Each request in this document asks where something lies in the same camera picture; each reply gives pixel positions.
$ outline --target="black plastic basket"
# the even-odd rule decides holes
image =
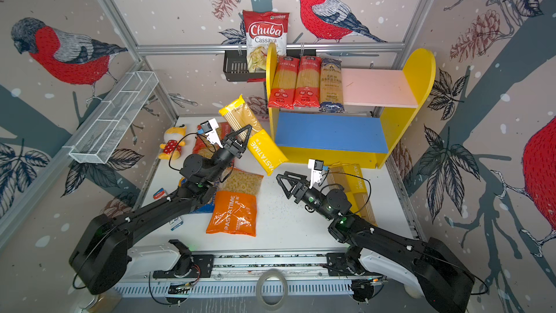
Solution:
[[[305,49],[303,51],[305,56],[315,56],[316,50]],[[299,58],[301,55],[300,49],[289,49],[286,55]],[[241,50],[241,55],[238,50],[226,50],[224,53],[224,75],[229,82],[246,82],[249,79],[264,79],[266,72],[249,73],[247,69],[247,50]]]

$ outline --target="bird head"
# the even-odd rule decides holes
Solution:
[[[43,27],[46,27],[43,21],[32,17],[26,17],[14,24],[12,27],[12,40],[17,52],[20,54],[26,51],[38,53],[35,34]]]

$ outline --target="blue shelf board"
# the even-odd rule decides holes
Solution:
[[[280,112],[279,147],[388,153],[380,119]]]

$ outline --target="white table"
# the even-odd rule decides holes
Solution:
[[[196,131],[197,125],[209,120],[210,117],[180,117],[177,126],[185,124],[187,132]],[[268,127],[268,122],[261,122]],[[172,161],[174,168],[181,168],[185,157],[191,153],[195,144],[195,136],[186,138],[182,155]],[[276,175],[288,170],[308,176],[309,169],[304,164],[284,163],[268,177],[253,155],[247,150],[241,159],[235,160],[235,167],[247,172],[264,175],[261,191],[257,195],[257,235],[256,237],[214,233],[205,230],[210,222],[211,213],[188,214],[182,216],[184,224],[174,231],[168,224],[148,234],[136,245],[157,245],[170,239],[178,239],[197,252],[267,252],[267,251],[334,251],[347,247],[338,243],[328,233],[330,221],[317,213],[308,213],[303,203],[296,205],[293,199],[287,199],[278,183]],[[380,170],[363,169],[363,176],[372,184],[370,202],[379,227],[400,236],[412,238],[407,220],[401,208],[386,167]],[[168,161],[160,162],[143,206],[154,201],[153,194],[160,188],[167,193],[177,188],[181,175],[177,170],[168,167]]]

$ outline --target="plush toy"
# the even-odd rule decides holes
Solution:
[[[160,148],[164,149],[158,158],[160,159],[170,159],[172,161],[179,158],[181,155],[181,147],[185,145],[184,141],[177,142],[185,136],[185,126],[183,127],[170,127],[164,132],[164,142],[165,144],[160,144]]]

